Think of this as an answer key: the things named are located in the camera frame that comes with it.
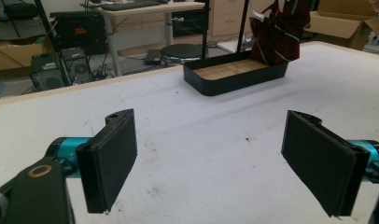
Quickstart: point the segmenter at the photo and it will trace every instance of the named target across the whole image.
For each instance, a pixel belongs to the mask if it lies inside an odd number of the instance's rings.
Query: desk
[[[0,186],[60,136],[94,136],[134,108],[138,157],[111,213],[77,223],[368,223],[379,185],[362,183],[351,217],[329,218],[280,150],[289,109],[346,139],[379,141],[379,57],[312,43],[283,78],[202,96],[181,66],[0,100]]]
[[[121,74],[119,65],[118,50],[143,46],[151,43],[166,40],[168,45],[173,44],[172,12],[200,9],[204,3],[197,2],[176,2],[162,4],[155,7],[140,7],[122,11],[98,11],[105,18],[105,28],[107,33],[107,43],[110,49],[111,58],[114,65],[115,76]],[[116,17],[131,17],[153,13],[165,13],[165,27],[151,27],[131,32],[116,33],[111,26],[111,19]]]

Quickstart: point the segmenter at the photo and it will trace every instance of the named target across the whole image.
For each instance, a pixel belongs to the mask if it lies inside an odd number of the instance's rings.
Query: white table
[[[107,43],[110,49],[115,76],[121,75],[119,65],[118,50],[144,46],[166,40],[168,45],[173,44],[172,12],[200,9],[204,3],[198,2],[171,2],[155,7],[140,7],[122,11],[106,11],[98,9],[105,18],[105,28],[107,33]],[[148,27],[140,30],[120,32],[113,30],[111,19],[117,17],[131,17],[149,15],[155,13],[165,14],[165,26]]]
[[[351,217],[329,218],[280,150],[289,109],[346,139],[379,141],[379,57],[302,45],[285,77],[202,96],[182,67],[0,100],[0,186],[60,136],[94,136],[134,108],[138,157],[111,213],[90,215],[68,179],[77,223],[368,223],[379,185]]]

